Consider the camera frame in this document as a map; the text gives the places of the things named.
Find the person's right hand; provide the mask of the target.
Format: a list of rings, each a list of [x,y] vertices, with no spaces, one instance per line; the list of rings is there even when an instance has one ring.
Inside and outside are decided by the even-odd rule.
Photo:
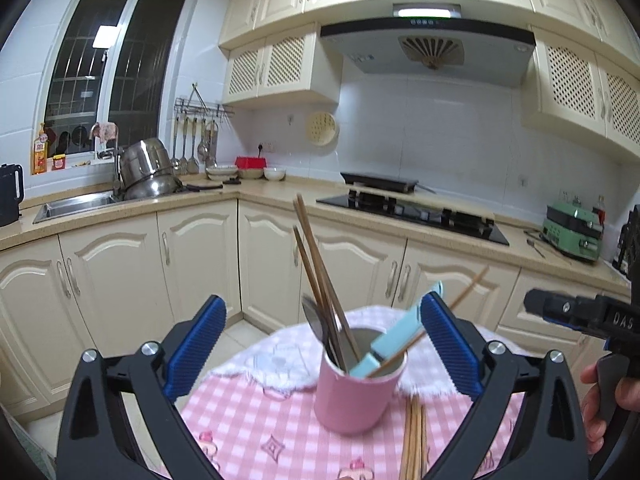
[[[604,442],[606,422],[598,416],[600,410],[600,389],[597,365],[587,366],[580,374],[580,381],[591,388],[582,399],[582,421],[584,422],[587,451],[589,455],[600,451]],[[623,377],[615,390],[616,403],[624,410],[640,410],[640,384],[636,378]]]

